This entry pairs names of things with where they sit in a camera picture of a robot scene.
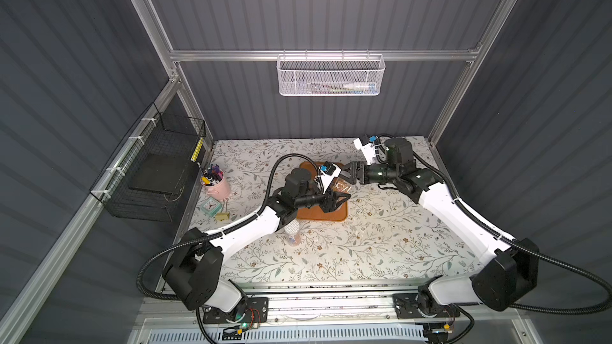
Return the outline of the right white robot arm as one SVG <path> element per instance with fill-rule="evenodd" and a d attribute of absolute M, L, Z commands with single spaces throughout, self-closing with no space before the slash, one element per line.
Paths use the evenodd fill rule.
<path fill-rule="evenodd" d="M 415 303 L 423 316 L 434 317 L 452 304 L 483 304 L 503 312 L 536 287 L 538 258 L 514 248 L 513 236 L 465 205 L 449 179 L 414 153 L 411 142 L 365 136 L 353 143 L 364 159 L 344 165 L 344 181 L 406 195 L 450 228 L 482 265 L 476 272 L 439 276 L 422 285 Z"/>

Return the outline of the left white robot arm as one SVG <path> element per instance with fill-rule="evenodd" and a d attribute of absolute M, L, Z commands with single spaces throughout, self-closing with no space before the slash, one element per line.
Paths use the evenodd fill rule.
<path fill-rule="evenodd" d="M 317 176 L 324 192 L 316 194 L 309 187 L 311 173 L 294 169 L 285 185 L 267 197 L 262 211 L 206 233 L 191 229 L 183 242 L 204 237 L 208 241 L 173 250 L 163 271 L 167 285 L 189 311 L 206 306 L 240 315 L 246 309 L 246 297 L 238 286 L 221 279 L 223 264 L 256 240 L 296 225 L 300 209 L 318 207 L 325 213 L 339 209 L 350 198 L 332 188 L 340 173 L 336 164 L 325 162 Z"/>

